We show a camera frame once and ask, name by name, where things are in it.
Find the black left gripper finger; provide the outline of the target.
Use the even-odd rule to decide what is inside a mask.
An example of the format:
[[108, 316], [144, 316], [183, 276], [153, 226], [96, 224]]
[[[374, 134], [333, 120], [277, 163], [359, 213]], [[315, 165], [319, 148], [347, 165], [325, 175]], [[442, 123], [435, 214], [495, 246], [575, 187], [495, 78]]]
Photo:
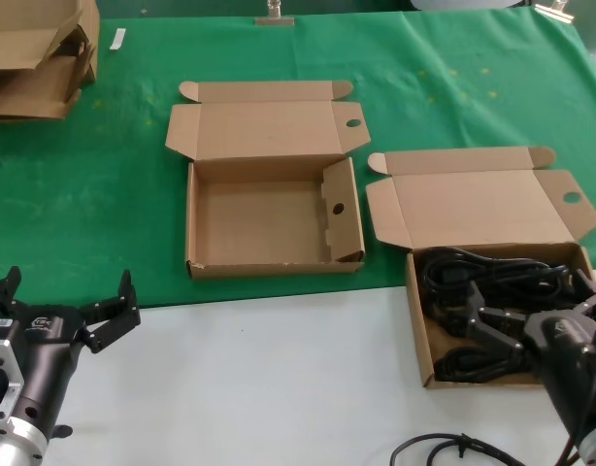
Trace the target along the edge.
[[0, 279], [0, 316], [14, 316], [15, 294], [21, 283], [21, 272], [13, 266], [5, 278]]
[[141, 324], [137, 294], [131, 273], [121, 276], [117, 296], [79, 308], [84, 321], [81, 339], [98, 353]]

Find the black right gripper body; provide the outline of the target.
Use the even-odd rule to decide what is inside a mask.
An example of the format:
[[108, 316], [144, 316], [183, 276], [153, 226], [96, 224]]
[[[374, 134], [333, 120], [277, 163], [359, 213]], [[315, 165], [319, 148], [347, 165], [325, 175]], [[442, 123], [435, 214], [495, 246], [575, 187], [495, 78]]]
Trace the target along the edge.
[[572, 437], [596, 428], [596, 321], [573, 310], [531, 315], [522, 344]]

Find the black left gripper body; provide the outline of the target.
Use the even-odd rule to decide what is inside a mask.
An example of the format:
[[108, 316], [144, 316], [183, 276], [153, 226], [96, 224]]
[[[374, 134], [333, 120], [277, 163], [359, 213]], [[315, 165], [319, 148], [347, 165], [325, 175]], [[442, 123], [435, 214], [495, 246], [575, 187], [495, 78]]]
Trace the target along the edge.
[[16, 303], [0, 316], [0, 422], [11, 418], [49, 439], [84, 343], [73, 307]]

